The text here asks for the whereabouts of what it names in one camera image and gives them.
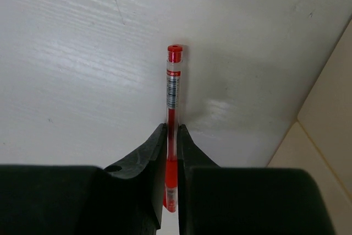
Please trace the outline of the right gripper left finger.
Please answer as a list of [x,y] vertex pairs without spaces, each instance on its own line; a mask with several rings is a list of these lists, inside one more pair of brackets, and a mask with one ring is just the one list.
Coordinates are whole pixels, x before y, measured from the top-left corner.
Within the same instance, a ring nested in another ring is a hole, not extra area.
[[107,166],[1,165],[1,234],[155,234],[167,126]]

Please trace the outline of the red gel pen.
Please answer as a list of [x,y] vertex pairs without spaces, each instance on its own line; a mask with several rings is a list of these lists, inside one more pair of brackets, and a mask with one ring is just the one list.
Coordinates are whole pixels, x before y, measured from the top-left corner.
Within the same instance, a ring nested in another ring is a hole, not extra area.
[[183,47],[179,44],[173,44],[168,46],[167,52],[167,161],[163,205],[169,212],[174,213],[178,203],[177,132],[179,127]]

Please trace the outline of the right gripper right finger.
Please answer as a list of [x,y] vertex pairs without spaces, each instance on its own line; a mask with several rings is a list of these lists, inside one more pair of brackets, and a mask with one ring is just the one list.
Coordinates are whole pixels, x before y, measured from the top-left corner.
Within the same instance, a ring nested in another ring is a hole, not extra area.
[[334,234],[314,179],[296,168],[213,162],[186,126],[177,135],[180,234]]

